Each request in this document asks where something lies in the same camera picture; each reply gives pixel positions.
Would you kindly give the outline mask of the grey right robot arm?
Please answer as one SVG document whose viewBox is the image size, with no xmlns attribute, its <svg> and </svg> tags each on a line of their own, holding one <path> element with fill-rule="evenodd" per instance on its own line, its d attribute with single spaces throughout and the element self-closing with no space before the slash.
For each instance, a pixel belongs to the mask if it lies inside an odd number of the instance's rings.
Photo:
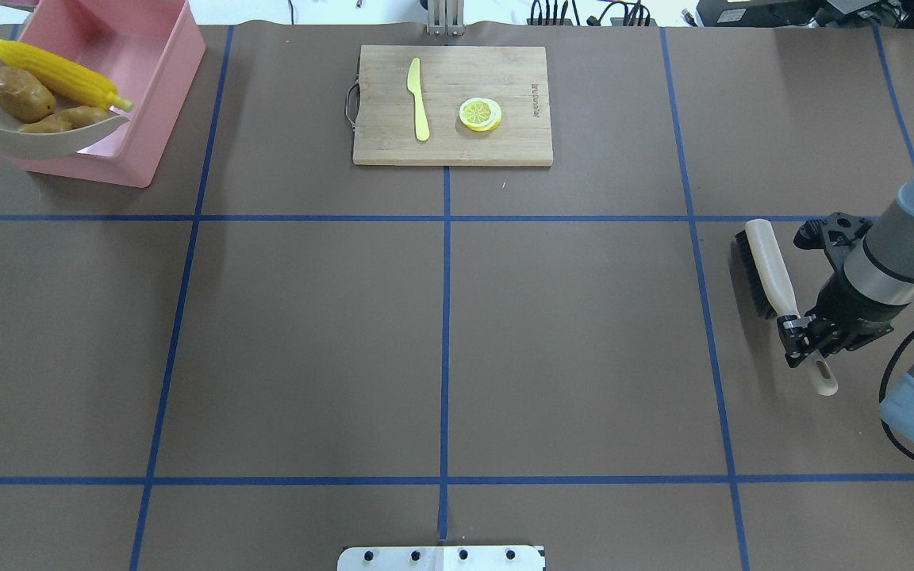
<svg viewBox="0 0 914 571">
<path fill-rule="evenodd" d="M 899 336 L 878 368 L 878 418 L 914 461 L 914 328 L 901 323 L 914 306 L 914 175 L 879 217 L 835 211 L 805 221 L 792 242 L 822 253 L 831 273 L 808 308 L 774 311 L 785 361 L 794 368 Z"/>
</svg>

